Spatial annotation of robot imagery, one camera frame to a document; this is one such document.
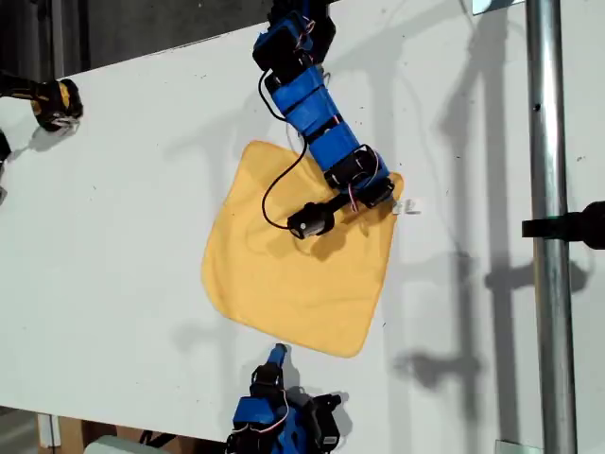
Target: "white tabletop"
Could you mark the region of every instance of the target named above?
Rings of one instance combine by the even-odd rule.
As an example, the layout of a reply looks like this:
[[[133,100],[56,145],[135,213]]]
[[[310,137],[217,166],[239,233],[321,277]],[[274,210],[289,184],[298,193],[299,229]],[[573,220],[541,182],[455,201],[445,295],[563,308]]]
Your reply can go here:
[[[343,452],[541,445],[532,243],[521,238],[524,8],[470,18],[454,0],[344,0],[332,12],[329,89],[423,209],[398,220],[361,353],[294,346],[286,385],[349,395]],[[563,5],[571,209],[605,188],[603,14],[596,0]],[[288,147],[256,93],[263,28],[73,77],[86,112],[71,136],[32,138],[27,104],[0,101],[17,149],[0,181],[0,405],[227,437],[276,340],[213,309],[200,263],[242,149]],[[571,249],[579,444],[593,454],[605,449],[605,259]]]

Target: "wire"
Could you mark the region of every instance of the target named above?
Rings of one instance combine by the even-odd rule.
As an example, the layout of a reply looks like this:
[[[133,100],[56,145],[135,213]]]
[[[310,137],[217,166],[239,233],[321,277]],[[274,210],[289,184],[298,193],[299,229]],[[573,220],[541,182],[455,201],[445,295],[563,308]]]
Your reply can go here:
[[[287,123],[287,121],[285,120],[285,118],[283,118],[282,116],[279,116],[278,114],[276,114],[273,111],[273,108],[271,108],[271,105],[268,103],[267,98],[263,94],[263,79],[267,76],[267,73],[268,73],[268,70],[263,73],[263,75],[261,76],[260,79],[258,79],[258,94],[261,96],[261,99],[263,99],[263,102],[267,106],[268,111],[271,112],[271,115],[273,115],[273,117],[275,119],[280,120],[280,121],[284,121],[284,122]]]
[[[363,185],[363,187],[368,187],[370,185],[370,183],[374,181],[374,178],[376,178],[376,175],[378,175],[378,169],[380,168],[380,160],[378,158],[378,153],[376,153],[374,148],[370,148],[370,149],[372,150],[372,153],[374,153],[374,158],[376,159],[376,169],[374,170],[374,174],[372,175],[372,177],[368,180],[367,183],[365,183]]]
[[[304,17],[303,18],[307,21],[309,21],[309,23],[306,25],[306,27],[304,28],[304,32],[302,32],[299,35],[299,40],[296,42],[296,47],[294,48],[294,52],[296,52],[298,49],[301,48],[301,44],[303,43],[303,38],[308,35],[309,33],[311,33],[313,31],[313,28],[315,28],[315,21],[311,21],[309,20],[309,18]]]
[[[351,209],[354,213],[359,212],[359,208],[357,208],[357,202],[355,201],[355,197],[353,195],[353,187],[349,183],[349,199],[351,199]]]
[[[273,426],[269,427],[269,428],[263,428],[263,429],[258,429],[258,428],[252,428],[251,430],[254,432],[258,432],[258,433],[267,433],[267,432],[271,432],[272,430],[274,430],[275,428],[277,428],[280,424],[283,423],[283,421],[285,421],[285,419],[287,418],[287,415],[290,413],[290,407],[287,405],[287,399],[285,398],[285,390],[282,390],[282,393],[284,393],[284,402],[285,402],[285,415],[282,419],[280,419],[277,423],[275,423]]]
[[[303,137],[302,139],[303,139],[303,141],[304,141],[304,147],[302,148],[302,152],[301,152],[301,154],[299,155],[299,157],[298,157],[298,158],[296,158],[296,161],[294,161],[294,162],[293,162],[293,163],[292,163],[292,164],[291,164],[291,165],[290,165],[290,166],[289,166],[289,167],[288,167],[286,170],[284,170],[284,171],[283,171],[283,172],[282,172],[282,173],[281,173],[281,174],[280,174],[280,175],[279,175],[279,176],[278,176],[278,177],[277,177],[275,180],[273,180],[273,183],[271,183],[271,184],[269,185],[269,187],[267,188],[267,191],[265,192],[265,195],[263,196],[263,201],[261,202],[261,208],[263,209],[263,217],[265,218],[265,221],[266,221],[267,223],[269,223],[270,225],[272,225],[273,227],[278,228],[278,229],[282,229],[282,230],[289,230],[289,229],[287,228],[287,226],[277,224],[277,223],[273,222],[271,219],[269,219],[269,218],[268,218],[268,216],[267,216],[267,209],[266,209],[266,207],[265,207],[265,203],[267,202],[267,197],[268,197],[268,194],[271,192],[271,189],[273,189],[273,187],[275,186],[275,184],[277,184],[277,183],[278,183],[278,182],[279,182],[279,181],[280,181],[280,180],[281,180],[281,179],[282,179],[282,178],[283,178],[285,175],[287,175],[287,174],[288,174],[288,172],[289,172],[290,170],[292,170],[294,167],[296,167],[296,165],[297,165],[297,164],[298,164],[300,161],[302,161],[302,160],[303,160],[303,157],[304,157],[304,155],[306,154],[307,149],[309,148],[309,144],[307,143],[307,141],[306,141],[306,139],[305,139],[304,137]]]

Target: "metal pole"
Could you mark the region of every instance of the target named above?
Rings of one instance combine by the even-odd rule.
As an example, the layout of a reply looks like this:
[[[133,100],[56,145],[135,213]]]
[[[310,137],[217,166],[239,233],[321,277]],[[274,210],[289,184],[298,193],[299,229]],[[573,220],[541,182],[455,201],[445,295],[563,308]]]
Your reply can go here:
[[[51,0],[50,24],[53,46],[54,79],[65,77],[65,53],[63,40],[63,0]]]
[[[534,218],[567,212],[561,5],[527,0],[527,58]],[[544,454],[575,454],[576,397],[568,245],[534,240]]]

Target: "black cable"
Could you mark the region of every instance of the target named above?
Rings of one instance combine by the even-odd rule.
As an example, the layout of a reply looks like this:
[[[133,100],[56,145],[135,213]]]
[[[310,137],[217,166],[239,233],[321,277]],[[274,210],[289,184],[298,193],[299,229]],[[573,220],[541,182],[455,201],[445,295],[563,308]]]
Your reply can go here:
[[[261,203],[261,207],[263,209],[263,216],[265,217],[265,221],[268,222],[273,227],[276,227],[278,229],[288,230],[288,228],[286,226],[280,225],[280,224],[276,224],[275,222],[273,222],[271,219],[268,218],[268,216],[267,216],[267,210],[265,209],[265,202],[267,201],[267,196],[268,196],[269,192],[271,192],[271,189],[273,189],[273,186],[275,186],[275,184],[277,184],[285,175],[287,175],[290,170],[292,170],[294,167],[296,167],[296,165],[300,161],[303,160],[303,157],[306,154],[306,151],[307,151],[308,146],[309,146],[309,144],[306,142],[306,139],[303,138],[303,140],[304,140],[304,147],[302,148],[302,152],[301,152],[300,156],[286,170],[284,170],[275,180],[273,180],[273,183],[271,183],[269,185],[269,187],[267,188],[267,192],[263,196],[263,202]]]
[[[168,443],[170,443],[175,438],[177,438],[177,436],[173,435],[172,433],[161,433],[160,435],[155,437],[153,440],[149,440],[147,442],[147,446],[163,447],[163,446],[167,445]]]
[[[48,422],[50,423],[50,444],[52,445],[52,452],[55,454],[57,448],[55,447],[55,428],[53,427],[53,415],[48,415]]]
[[[271,115],[273,115],[273,118],[287,123],[285,118],[283,118],[282,116],[279,116],[278,114],[276,114],[273,111],[273,109],[271,108],[271,105],[268,103],[267,99],[265,98],[265,95],[263,94],[263,79],[265,78],[267,73],[268,73],[268,70],[263,73],[263,75],[261,76],[260,79],[258,79],[258,94],[261,96],[261,99],[263,99],[263,102],[267,106],[268,111],[271,112]]]
[[[273,111],[273,109],[271,108],[271,105],[268,103],[267,99],[265,98],[265,95],[263,94],[263,80],[267,76],[267,73],[268,73],[268,70],[263,73],[263,75],[261,76],[260,79],[258,79],[258,94],[261,96],[261,99],[263,99],[263,102],[267,106],[268,111],[271,113],[271,115],[273,115],[273,118],[287,123],[287,120],[285,118],[283,118],[282,116],[279,116],[278,114],[276,114]],[[288,230],[288,228],[286,226],[277,224],[268,218],[267,209],[265,208],[265,203],[267,201],[269,192],[271,192],[271,189],[273,189],[275,184],[277,184],[285,175],[288,174],[288,172],[290,170],[292,170],[294,167],[296,167],[296,165],[300,161],[303,160],[303,157],[306,154],[306,150],[307,150],[309,144],[307,144],[306,139],[304,137],[302,139],[304,141],[304,147],[302,148],[301,155],[286,170],[284,170],[275,180],[273,180],[273,183],[271,183],[269,185],[267,192],[265,192],[265,195],[263,196],[263,201],[261,202],[261,208],[263,209],[263,217],[265,218],[265,221],[277,229]]]

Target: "yellow cloth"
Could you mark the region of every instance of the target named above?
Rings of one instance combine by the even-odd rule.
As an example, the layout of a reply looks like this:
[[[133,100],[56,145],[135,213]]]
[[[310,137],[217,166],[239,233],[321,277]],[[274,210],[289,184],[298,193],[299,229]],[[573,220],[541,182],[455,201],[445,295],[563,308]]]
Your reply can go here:
[[[385,279],[396,216],[391,204],[354,214],[339,210],[324,236],[296,239],[268,225],[261,199],[297,154],[250,143],[208,238],[202,282],[216,309],[279,339],[339,357],[356,355],[366,339]],[[403,179],[393,174],[395,198]],[[267,212],[286,219],[309,201],[334,194],[311,159],[273,188]]]

